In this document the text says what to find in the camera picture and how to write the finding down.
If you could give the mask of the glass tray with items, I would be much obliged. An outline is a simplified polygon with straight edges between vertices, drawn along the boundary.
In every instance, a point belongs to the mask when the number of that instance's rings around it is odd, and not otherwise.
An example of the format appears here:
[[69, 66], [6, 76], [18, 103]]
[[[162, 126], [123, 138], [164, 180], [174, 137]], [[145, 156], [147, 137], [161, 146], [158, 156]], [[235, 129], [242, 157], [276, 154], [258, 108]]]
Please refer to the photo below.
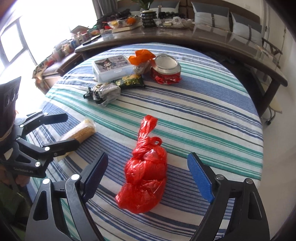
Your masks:
[[175, 16], [172, 19], [154, 19], [154, 23], [158, 28], [187, 29], [191, 27], [193, 20], [182, 19], [178, 16]]

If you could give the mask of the dark long table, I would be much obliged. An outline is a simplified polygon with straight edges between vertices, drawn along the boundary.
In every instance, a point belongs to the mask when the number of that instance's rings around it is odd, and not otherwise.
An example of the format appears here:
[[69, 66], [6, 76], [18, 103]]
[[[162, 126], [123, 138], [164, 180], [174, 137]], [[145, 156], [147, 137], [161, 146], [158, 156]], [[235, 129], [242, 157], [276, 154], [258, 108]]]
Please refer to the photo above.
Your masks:
[[260, 116], [280, 86], [288, 81], [271, 55], [262, 47], [221, 29], [196, 26], [187, 30], [143, 28], [104, 34], [98, 40], [75, 49], [84, 59], [123, 45], [161, 43], [201, 52], [231, 71], [244, 85]]

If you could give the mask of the black gold snack wrapper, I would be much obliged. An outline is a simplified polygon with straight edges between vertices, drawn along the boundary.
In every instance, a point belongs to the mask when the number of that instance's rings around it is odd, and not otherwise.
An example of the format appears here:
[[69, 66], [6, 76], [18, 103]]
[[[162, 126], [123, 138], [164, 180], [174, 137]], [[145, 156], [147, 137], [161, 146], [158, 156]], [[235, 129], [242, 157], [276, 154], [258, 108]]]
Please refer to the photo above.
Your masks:
[[83, 98], [93, 101], [97, 105], [107, 106], [120, 97], [122, 90], [138, 87], [145, 88], [143, 78], [141, 75], [132, 74], [111, 82], [89, 87]]

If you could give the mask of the orange plastic wrapper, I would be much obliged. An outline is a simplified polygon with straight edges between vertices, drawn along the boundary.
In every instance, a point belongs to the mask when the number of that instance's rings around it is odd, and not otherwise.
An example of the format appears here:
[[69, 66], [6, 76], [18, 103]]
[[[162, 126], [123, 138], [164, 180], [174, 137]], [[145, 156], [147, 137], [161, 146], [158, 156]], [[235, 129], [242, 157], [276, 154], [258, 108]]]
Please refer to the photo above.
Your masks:
[[134, 56], [129, 56], [128, 61], [131, 65], [138, 66], [142, 63], [146, 63], [147, 61], [151, 61], [156, 56], [147, 49], [137, 50], [135, 51]]

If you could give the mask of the grey white cushion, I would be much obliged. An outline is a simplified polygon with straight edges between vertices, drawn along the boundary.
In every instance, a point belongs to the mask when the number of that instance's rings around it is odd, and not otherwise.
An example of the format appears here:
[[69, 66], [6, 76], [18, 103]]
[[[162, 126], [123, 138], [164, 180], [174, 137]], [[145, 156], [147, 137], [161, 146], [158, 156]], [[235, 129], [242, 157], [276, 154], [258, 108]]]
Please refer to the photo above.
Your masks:
[[205, 3], [193, 3], [194, 23], [230, 31], [229, 8]]
[[262, 46], [262, 25], [236, 13], [231, 13], [231, 16], [234, 34]]

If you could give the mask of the red plastic bag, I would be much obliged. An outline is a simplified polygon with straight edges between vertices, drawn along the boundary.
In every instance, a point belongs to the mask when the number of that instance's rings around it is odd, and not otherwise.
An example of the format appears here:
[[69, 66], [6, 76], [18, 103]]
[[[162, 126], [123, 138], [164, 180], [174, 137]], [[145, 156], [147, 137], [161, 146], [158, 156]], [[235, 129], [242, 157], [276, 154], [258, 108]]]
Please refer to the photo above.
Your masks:
[[146, 115], [138, 131], [137, 144], [125, 165], [125, 183], [115, 197], [121, 209], [146, 213], [161, 201], [167, 182], [167, 152], [160, 137], [150, 137], [158, 119]]

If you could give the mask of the fruit bowl with oranges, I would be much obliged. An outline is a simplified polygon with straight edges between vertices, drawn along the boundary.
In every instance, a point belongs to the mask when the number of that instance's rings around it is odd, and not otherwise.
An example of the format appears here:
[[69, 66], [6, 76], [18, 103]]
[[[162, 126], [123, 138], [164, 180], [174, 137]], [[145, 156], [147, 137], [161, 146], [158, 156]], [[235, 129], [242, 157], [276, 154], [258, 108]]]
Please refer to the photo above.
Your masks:
[[109, 27], [112, 29], [119, 29], [119, 28], [125, 28], [135, 25], [138, 22], [137, 18], [132, 16], [128, 17], [126, 19], [117, 19], [112, 20], [108, 22]]

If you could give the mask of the crushed red metal can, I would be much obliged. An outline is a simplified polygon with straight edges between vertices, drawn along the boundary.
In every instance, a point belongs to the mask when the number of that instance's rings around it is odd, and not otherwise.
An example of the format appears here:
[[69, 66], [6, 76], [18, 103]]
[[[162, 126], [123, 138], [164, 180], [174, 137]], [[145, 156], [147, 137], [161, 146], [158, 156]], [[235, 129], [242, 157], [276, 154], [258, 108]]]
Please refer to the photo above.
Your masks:
[[151, 61], [151, 78], [164, 85], [179, 83], [181, 66], [172, 56], [159, 54]]

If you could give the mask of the clear plastic box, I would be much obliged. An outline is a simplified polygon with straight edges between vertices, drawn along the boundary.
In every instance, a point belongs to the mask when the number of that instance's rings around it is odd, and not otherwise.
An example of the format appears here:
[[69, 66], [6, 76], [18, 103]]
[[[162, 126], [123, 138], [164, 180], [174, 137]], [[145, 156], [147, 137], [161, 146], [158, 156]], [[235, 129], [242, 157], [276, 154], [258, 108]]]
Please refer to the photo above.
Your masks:
[[133, 66], [123, 55], [95, 60], [92, 69], [99, 84], [118, 80], [134, 73]]

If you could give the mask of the cream biscuit packet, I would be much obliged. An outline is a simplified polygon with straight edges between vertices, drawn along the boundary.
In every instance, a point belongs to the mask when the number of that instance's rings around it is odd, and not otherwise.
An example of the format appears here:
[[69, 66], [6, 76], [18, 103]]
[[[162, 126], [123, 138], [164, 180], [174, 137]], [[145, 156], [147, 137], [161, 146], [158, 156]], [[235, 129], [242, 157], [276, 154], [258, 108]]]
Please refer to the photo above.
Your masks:
[[91, 119], [85, 119], [74, 128], [69, 130], [69, 132], [65, 133], [59, 138], [59, 141], [70, 140], [75, 138], [80, 144], [82, 144], [86, 139], [91, 137], [96, 133], [96, 125], [95, 122]]

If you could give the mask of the black ribbed plant pot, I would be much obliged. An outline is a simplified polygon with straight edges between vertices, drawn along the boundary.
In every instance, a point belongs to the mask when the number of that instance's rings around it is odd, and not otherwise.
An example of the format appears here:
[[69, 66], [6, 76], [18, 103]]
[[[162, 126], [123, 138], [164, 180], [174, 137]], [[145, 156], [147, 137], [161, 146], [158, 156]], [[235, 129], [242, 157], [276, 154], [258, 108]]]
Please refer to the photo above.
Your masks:
[[141, 12], [142, 25], [144, 28], [153, 28], [156, 26], [154, 19], [157, 18], [156, 11], [142, 11]]

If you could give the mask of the striped tablecloth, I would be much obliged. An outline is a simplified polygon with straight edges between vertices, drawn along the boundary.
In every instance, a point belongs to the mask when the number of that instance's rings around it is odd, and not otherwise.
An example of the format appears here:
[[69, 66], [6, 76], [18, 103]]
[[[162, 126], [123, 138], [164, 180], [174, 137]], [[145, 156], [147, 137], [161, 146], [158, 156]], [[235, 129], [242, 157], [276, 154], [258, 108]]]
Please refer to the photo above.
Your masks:
[[[181, 81], [161, 85], [143, 76], [143, 88], [122, 91], [105, 107], [83, 98], [95, 85], [92, 64], [113, 56], [132, 56], [147, 49], [174, 57], [182, 68]], [[251, 178], [260, 183], [263, 169], [263, 133], [255, 106], [243, 85], [215, 60], [190, 49], [157, 43], [126, 45], [84, 61], [69, 71], [41, 100], [49, 114], [66, 113], [64, 123], [41, 126], [28, 141], [43, 146], [55, 142], [89, 118], [96, 133], [79, 149], [52, 162], [46, 175], [66, 180], [81, 172], [100, 152], [109, 158], [107, 170], [88, 209], [106, 240], [189, 240], [209, 206], [199, 194], [187, 166], [195, 152], [201, 161], [227, 179]], [[120, 209], [115, 196], [125, 182], [125, 164], [136, 146], [146, 115], [158, 119], [151, 136], [160, 137], [168, 154], [165, 192], [150, 212], [133, 214]]]

